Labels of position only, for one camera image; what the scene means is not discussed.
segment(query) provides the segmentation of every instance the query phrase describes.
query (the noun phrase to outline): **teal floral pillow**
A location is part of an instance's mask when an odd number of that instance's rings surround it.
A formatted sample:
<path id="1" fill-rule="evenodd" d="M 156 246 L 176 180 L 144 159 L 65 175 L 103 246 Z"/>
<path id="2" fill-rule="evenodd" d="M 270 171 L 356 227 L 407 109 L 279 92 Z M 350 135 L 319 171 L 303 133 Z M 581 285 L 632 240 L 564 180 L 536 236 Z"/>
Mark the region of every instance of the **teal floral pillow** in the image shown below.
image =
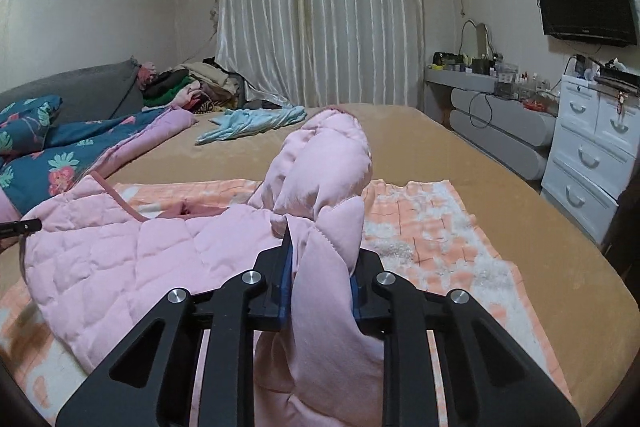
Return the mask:
<path id="1" fill-rule="evenodd" d="M 59 96 L 41 96 L 11 103 L 0 111 L 0 156 L 5 162 L 42 151 L 61 104 Z"/>

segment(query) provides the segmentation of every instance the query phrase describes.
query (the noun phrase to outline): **pink quilted jacket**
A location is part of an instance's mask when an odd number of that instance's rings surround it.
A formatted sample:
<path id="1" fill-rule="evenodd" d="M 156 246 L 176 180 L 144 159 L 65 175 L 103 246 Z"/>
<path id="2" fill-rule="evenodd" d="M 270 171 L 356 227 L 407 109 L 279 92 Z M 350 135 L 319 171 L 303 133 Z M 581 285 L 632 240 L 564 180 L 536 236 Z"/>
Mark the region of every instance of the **pink quilted jacket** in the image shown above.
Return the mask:
<path id="1" fill-rule="evenodd" d="M 219 216 L 145 219 L 87 176 L 25 216 L 43 224 L 26 240 L 26 281 L 55 336 L 91 371 L 170 289 L 219 287 L 278 245 L 288 224 L 291 318 L 257 343 L 256 425 L 379 425 L 383 347 L 358 331 L 349 284 L 370 174 L 360 125 L 328 109 L 287 137 L 248 204 Z"/>

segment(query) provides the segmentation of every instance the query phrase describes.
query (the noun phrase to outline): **orange and white blanket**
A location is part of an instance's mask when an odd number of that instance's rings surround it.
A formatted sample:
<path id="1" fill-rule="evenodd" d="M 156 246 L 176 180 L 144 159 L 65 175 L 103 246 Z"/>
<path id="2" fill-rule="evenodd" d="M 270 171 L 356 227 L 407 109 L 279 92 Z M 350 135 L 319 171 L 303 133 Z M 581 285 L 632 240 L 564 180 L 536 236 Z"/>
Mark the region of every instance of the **orange and white blanket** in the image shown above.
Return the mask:
<path id="1" fill-rule="evenodd" d="M 258 182 L 228 180 L 170 185 L 116 185 L 143 216 L 155 217 L 180 202 L 210 206 L 245 203 Z M 463 288 L 489 311 L 569 396 L 562 370 L 527 298 L 514 264 L 500 258 L 448 181 L 396 187 L 378 180 L 362 194 L 362 246 L 377 252 L 385 269 L 416 287 L 445 294 Z M 434 361 L 437 360 L 430 336 Z M 50 333 L 23 281 L 0 299 L 0 355 L 36 409 L 53 424 L 86 378 L 74 357 Z M 442 380 L 436 368 L 440 424 L 446 423 Z"/>

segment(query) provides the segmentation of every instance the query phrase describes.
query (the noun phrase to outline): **television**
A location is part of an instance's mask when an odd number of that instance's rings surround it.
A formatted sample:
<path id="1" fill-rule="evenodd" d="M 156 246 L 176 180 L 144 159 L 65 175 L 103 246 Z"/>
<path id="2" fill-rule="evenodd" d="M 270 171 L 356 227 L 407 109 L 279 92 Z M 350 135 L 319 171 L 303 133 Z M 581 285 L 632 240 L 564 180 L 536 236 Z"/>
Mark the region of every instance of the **television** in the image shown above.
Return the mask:
<path id="1" fill-rule="evenodd" d="M 540 0 L 545 35 L 624 47 L 638 44 L 632 0 Z"/>

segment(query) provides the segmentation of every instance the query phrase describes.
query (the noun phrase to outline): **white curtain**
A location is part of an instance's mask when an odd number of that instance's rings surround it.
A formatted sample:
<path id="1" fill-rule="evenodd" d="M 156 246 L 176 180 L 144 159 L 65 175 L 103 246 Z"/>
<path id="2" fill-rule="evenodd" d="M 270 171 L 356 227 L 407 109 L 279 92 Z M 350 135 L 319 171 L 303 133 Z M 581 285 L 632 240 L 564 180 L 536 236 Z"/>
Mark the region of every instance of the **white curtain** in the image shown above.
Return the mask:
<path id="1" fill-rule="evenodd" d="M 255 96 L 276 103 L 415 106 L 424 61 L 422 3 L 220 0 L 216 60 L 276 95 Z"/>

